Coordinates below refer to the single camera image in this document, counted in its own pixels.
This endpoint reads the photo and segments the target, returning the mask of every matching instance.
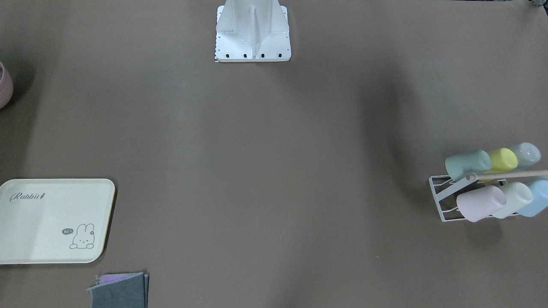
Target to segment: white tray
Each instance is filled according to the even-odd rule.
[[[103,250],[108,179],[9,180],[0,186],[0,264],[89,263]]]

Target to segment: pink mug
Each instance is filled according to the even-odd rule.
[[[0,109],[9,102],[13,94],[13,81],[8,70],[0,62]]]

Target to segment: folded towel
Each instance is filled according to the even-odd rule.
[[[147,308],[149,276],[142,272],[103,275],[88,291],[91,308]]]

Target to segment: cup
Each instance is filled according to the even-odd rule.
[[[533,193],[525,185],[520,182],[513,182],[507,185],[501,186],[500,190],[503,191],[506,197],[506,206],[493,213],[496,218],[506,218],[516,211],[526,207],[533,201]]]
[[[502,149],[489,152],[493,166],[486,173],[502,173],[516,169],[518,160],[512,150],[503,147]]]
[[[9,102],[13,94],[13,81],[8,70],[0,62],[0,109]]]
[[[536,180],[527,186],[533,193],[533,201],[526,207],[519,209],[518,214],[533,217],[548,207],[548,180]]]
[[[510,148],[517,157],[517,167],[515,171],[525,171],[540,160],[539,149],[528,142],[523,142]]]
[[[477,150],[474,152],[463,153],[446,159],[447,174],[458,181],[471,173],[484,173],[492,167],[491,158],[487,152]]]
[[[475,223],[503,209],[506,196],[500,188],[489,185],[458,195],[456,205],[464,218]]]

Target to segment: rabbit cartoon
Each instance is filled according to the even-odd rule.
[[[82,248],[93,248],[93,242],[95,241],[95,232],[93,231],[93,224],[81,224],[76,230],[76,235],[72,239],[72,244],[70,249],[82,249]]]

